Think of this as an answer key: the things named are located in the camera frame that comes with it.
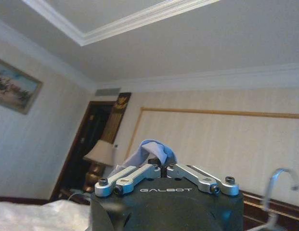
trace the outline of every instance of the picture frame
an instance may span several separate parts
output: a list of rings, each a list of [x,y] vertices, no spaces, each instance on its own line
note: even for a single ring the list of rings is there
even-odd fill
[[[42,82],[0,59],[0,105],[27,114]]]

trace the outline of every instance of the lamp base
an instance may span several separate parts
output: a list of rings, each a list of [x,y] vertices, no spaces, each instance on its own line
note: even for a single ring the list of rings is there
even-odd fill
[[[92,163],[89,171],[86,173],[83,190],[88,193],[92,193],[94,191],[95,184],[102,177],[104,170],[104,164]]]

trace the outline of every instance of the crown molding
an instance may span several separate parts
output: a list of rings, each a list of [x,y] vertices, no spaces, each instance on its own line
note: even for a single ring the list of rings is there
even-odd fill
[[[95,30],[83,33],[44,0],[22,0],[80,46],[203,7],[220,0],[165,0]]]
[[[98,82],[99,89],[121,88],[122,92],[294,87],[299,87],[299,63]]]
[[[85,33],[83,45],[98,42],[217,1],[220,0],[166,0]]]
[[[97,83],[0,20],[0,40],[16,47],[78,86],[94,93]]]
[[[22,0],[29,7],[43,16],[59,30],[64,32],[74,42],[83,45],[84,33],[58,13],[50,4],[44,0]]]

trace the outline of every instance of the lampshade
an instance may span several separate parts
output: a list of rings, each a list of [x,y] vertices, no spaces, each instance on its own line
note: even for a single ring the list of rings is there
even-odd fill
[[[113,145],[98,140],[93,149],[83,159],[113,166]]]

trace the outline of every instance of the fabric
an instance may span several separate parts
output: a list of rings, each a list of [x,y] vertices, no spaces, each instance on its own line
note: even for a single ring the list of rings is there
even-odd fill
[[[84,231],[90,207],[60,200],[46,205],[0,202],[0,231]]]
[[[153,156],[159,158],[161,165],[163,166],[177,163],[175,153],[168,146],[157,140],[144,140],[141,142],[135,153],[131,155],[122,165],[117,165],[108,177],[118,173],[128,166],[140,166],[148,158],[152,158]]]

